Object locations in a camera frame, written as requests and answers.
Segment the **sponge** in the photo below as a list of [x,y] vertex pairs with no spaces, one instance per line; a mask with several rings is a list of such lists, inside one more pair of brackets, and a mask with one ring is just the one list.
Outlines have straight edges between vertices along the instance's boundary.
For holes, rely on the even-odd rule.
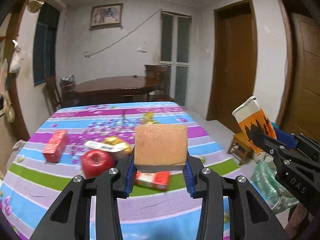
[[134,165],[140,172],[182,170],[187,148],[185,125],[146,124],[135,128]]

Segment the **colorful tablecloth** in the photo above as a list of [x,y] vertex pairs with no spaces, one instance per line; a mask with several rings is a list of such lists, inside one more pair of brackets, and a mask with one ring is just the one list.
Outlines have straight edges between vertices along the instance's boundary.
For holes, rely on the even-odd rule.
[[[39,221],[75,175],[82,174],[84,140],[101,141],[117,135],[134,143],[134,127],[143,114],[154,120],[188,127],[190,155],[202,155],[204,166],[220,175],[242,175],[230,155],[208,133],[172,102],[148,102],[72,107],[57,111],[19,152],[0,188],[0,208],[21,239],[29,239]],[[47,163],[41,153],[55,130],[67,129],[69,142],[60,163]],[[124,239],[194,240],[199,225],[201,199],[191,199],[181,172],[172,172],[168,192],[135,186],[128,199],[119,199]],[[228,202],[224,199],[224,235],[229,234]],[[90,238],[95,239],[95,199],[92,200]]]

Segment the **metal screw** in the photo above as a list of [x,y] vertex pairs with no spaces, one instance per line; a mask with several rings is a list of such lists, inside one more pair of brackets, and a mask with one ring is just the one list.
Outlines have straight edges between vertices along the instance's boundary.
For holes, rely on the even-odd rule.
[[241,183],[244,183],[244,182],[247,181],[247,179],[244,176],[239,176],[238,177],[238,181],[241,182]]
[[210,174],[211,173],[211,170],[209,168],[203,168],[201,171],[203,174]]
[[80,182],[81,180],[82,180],[82,177],[80,175],[73,177],[73,182]]
[[114,175],[114,174],[117,174],[117,173],[118,173],[118,169],[117,169],[117,168],[111,168],[111,169],[109,170],[109,174]]

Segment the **red apple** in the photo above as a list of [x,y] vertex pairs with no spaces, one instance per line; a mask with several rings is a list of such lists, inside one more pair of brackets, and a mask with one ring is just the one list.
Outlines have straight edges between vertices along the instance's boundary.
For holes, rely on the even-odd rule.
[[82,157],[82,170],[87,179],[97,177],[114,166],[111,154],[101,150],[90,150]]

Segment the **wooden table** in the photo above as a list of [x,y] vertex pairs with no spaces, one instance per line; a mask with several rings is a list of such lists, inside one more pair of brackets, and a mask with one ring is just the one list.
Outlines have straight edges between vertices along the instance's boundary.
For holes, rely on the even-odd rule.
[[235,153],[240,158],[241,165],[248,155],[251,155],[253,152],[251,145],[248,142],[248,139],[243,132],[237,133],[233,136],[228,153]]
[[99,105],[132,101],[132,96],[145,95],[155,90],[158,81],[143,76],[98,78],[76,86],[80,105]]

